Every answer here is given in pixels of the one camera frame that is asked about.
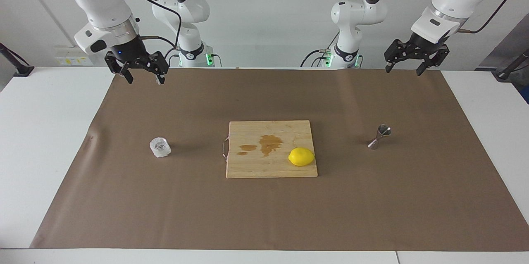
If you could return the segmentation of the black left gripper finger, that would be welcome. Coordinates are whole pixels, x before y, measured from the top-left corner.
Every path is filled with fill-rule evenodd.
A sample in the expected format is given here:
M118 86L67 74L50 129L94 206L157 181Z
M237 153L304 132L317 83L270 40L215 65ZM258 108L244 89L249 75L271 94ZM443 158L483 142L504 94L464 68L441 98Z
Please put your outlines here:
M387 73L393 70L393 67L407 59L406 55L414 51L414 44L410 42L402 42L399 39L393 40L384 53L386 61L385 71Z
M439 49L437 49L434 55L431 57L426 56L424 61L416 69L417 76L421 76L421 74L423 74L423 72L425 72L425 70L430 67L440 66L444 59L448 56L449 52L450 50L448 49L448 46L441 46Z

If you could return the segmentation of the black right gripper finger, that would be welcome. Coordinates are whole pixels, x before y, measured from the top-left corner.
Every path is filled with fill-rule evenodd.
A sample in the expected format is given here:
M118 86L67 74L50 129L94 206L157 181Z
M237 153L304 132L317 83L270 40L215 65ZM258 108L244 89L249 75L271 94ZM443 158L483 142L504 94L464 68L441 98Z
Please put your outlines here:
M118 63L117 57L115 57L114 53L112 51L107 51L105 55L105 63L107 64L107 67L111 71L112 74L118 74L126 79L126 81L129 84L133 83L133 76L130 73L130 70L128 69L127 64L120 65Z
M156 76L157 83L163 85L166 81L166 74L169 70L169 65L166 58L160 51L144 57L144 70Z

